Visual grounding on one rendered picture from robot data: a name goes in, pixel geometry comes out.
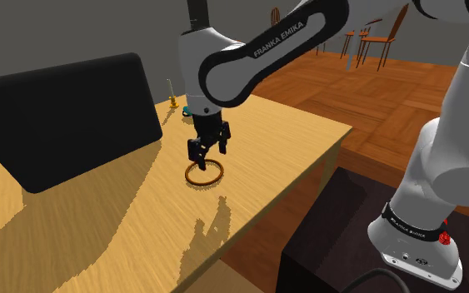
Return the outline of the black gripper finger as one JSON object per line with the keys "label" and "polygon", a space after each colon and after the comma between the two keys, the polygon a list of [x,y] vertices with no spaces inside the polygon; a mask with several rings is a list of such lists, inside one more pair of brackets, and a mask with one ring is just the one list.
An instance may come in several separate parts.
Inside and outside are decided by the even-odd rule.
{"label": "black gripper finger", "polygon": [[187,141],[187,154],[188,159],[198,164],[200,170],[206,170],[205,156],[208,152],[208,147],[201,142],[201,138],[189,139]]}
{"label": "black gripper finger", "polygon": [[227,141],[231,138],[231,132],[228,122],[222,122],[218,138],[218,147],[221,154],[227,153]]}

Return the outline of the light wooden table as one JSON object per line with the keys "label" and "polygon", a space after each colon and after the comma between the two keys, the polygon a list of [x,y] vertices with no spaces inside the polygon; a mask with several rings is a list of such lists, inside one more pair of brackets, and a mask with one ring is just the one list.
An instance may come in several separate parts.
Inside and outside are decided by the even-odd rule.
{"label": "light wooden table", "polygon": [[182,293],[320,162],[348,125],[261,97],[226,109],[222,164],[190,166],[192,124],[38,194],[0,164],[0,293]]}

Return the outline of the yellow candlestick with white candle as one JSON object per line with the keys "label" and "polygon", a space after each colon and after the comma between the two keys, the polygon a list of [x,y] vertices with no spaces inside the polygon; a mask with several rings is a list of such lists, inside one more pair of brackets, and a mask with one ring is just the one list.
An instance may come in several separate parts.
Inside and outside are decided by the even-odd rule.
{"label": "yellow candlestick with white candle", "polygon": [[168,85],[168,90],[170,92],[170,97],[169,97],[171,101],[170,108],[178,108],[179,104],[177,103],[176,96],[172,88],[172,82],[169,78],[167,79],[167,85]]}

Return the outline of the dark robot stand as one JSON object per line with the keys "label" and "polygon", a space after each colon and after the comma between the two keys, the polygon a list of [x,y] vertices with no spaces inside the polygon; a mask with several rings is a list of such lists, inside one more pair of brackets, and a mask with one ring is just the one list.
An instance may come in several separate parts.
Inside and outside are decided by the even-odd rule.
{"label": "dark robot stand", "polygon": [[[282,250],[276,293],[341,293],[357,277],[386,268],[367,237],[394,188],[341,167]],[[464,266],[462,283],[448,291],[403,271],[397,275],[411,293],[469,293],[469,216],[448,217]]]}

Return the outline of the wooden chair with thin legs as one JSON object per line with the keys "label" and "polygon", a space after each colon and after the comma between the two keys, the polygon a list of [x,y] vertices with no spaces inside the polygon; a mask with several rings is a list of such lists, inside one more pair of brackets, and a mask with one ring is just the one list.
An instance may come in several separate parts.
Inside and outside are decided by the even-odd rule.
{"label": "wooden chair with thin legs", "polygon": [[[377,18],[377,19],[374,19],[373,21],[371,22],[368,22],[366,24],[366,26],[360,31],[359,33],[359,37],[366,37],[369,32],[371,31],[371,25],[374,24],[374,23],[377,23],[377,22],[381,22],[382,19],[381,18]],[[345,34],[346,36],[346,39],[345,39],[345,42],[344,42],[344,45],[343,45],[343,48],[342,48],[342,52],[341,52],[341,56],[340,57],[343,57],[347,54],[347,50],[349,48],[349,45],[350,45],[350,42],[352,40],[352,37],[355,35],[355,31],[350,31],[350,32],[347,32]]]}

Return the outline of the wooden chair with slanted back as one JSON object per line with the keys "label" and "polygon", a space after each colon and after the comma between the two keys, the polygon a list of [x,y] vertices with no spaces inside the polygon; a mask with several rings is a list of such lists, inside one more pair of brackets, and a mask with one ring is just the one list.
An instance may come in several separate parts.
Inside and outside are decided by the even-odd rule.
{"label": "wooden chair with slanted back", "polygon": [[367,54],[369,51],[369,47],[372,43],[380,43],[383,45],[382,54],[380,56],[380,61],[377,66],[377,71],[380,70],[381,67],[384,67],[387,63],[388,54],[391,48],[392,43],[396,40],[395,36],[399,30],[399,27],[402,25],[402,22],[407,14],[408,5],[404,5],[400,12],[397,15],[397,19],[394,22],[392,29],[387,37],[363,37],[360,41],[359,51],[358,51],[358,58],[357,58],[357,65],[363,65],[366,61]]}

